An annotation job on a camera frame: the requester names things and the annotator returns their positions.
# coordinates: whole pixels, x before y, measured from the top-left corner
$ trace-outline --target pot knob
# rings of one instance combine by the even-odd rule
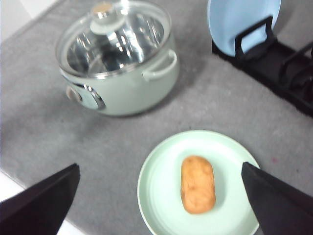
[[[67,94],[67,97],[69,98],[69,100],[76,101],[76,102],[79,102],[79,103],[82,102],[82,97],[72,87],[67,86],[66,94]]]
[[[106,107],[101,96],[91,87],[86,84],[72,84],[72,86],[67,86],[66,94],[67,97],[80,103],[81,105],[90,108],[101,110]]]

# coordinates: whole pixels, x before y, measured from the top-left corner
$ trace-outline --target light blue plate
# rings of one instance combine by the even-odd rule
[[[185,211],[180,168],[189,155],[213,167],[216,204],[202,214]],[[243,162],[258,167],[233,139],[210,131],[188,131],[160,143],[144,162],[138,179],[141,215],[154,235],[252,235],[259,227],[241,179]]]
[[[207,20],[212,39],[225,54],[235,56],[235,37],[272,15],[274,27],[281,0],[209,0]],[[265,41],[265,26],[243,38],[244,52]]]

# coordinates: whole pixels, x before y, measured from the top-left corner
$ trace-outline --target countertop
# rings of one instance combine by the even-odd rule
[[[228,135],[261,168],[313,195],[313,118],[211,53],[206,0],[154,0],[173,20],[179,80],[155,108],[107,117],[65,95],[54,48],[95,1],[59,1],[1,45],[1,170],[28,187],[77,163],[81,181],[68,219],[89,235],[147,235],[136,187],[165,138],[205,129]],[[301,48],[313,40],[311,0],[284,0],[275,32]]]

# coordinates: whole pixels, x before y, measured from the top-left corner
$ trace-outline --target black dish rack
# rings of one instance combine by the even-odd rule
[[[269,16],[238,34],[235,57],[221,52],[213,40],[212,52],[313,117],[313,42],[295,51],[277,40],[271,29],[272,20]],[[244,53],[242,39],[263,25],[267,39]],[[310,49],[311,58],[306,55]]]

